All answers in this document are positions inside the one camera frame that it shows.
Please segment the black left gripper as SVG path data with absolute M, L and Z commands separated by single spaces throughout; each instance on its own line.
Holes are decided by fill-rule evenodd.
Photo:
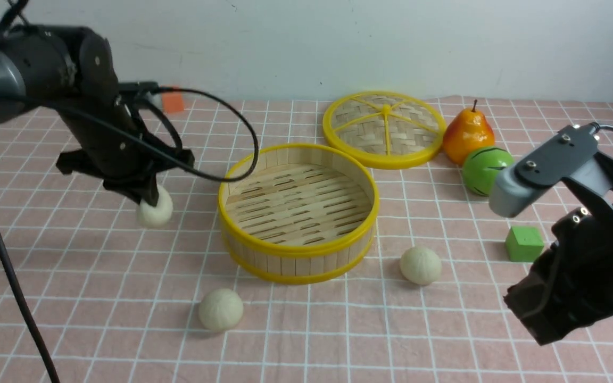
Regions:
M 126 198 L 139 198 L 140 203 L 152 207 L 160 200 L 156 175 L 176 166 L 136 145 L 121 148 L 118 141 L 82 145 L 78 150 L 61 153 L 56 161 L 57 169 L 64 175 L 80 173 L 99 179 L 106 190 Z

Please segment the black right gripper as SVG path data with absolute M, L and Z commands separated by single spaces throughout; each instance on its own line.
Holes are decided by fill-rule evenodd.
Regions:
M 541 346 L 613 316 L 613 227 L 576 209 L 504 303 Z

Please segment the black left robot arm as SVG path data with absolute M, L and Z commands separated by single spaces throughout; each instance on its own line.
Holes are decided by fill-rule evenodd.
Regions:
M 87 27 L 15 26 L 0 34 L 0 124 L 34 109 L 32 100 L 59 112 L 80 148 L 59 155 L 64 175 L 80 173 L 102 180 L 104 188 L 137 204 L 156 207 L 163 193 L 156 175 L 173 168 L 134 137 L 187 165 L 192 151 L 181 140 L 168 146 L 149 133 L 139 109 L 154 109 L 154 81 L 120 82 L 113 67 L 109 41 Z M 30 99 L 5 101 L 3 94 Z

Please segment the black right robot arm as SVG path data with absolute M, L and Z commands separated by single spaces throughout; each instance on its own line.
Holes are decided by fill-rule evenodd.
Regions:
M 581 206 L 554 224 L 555 242 L 504 296 L 540 346 L 613 316 L 613 159 L 597 153 L 562 182 Z

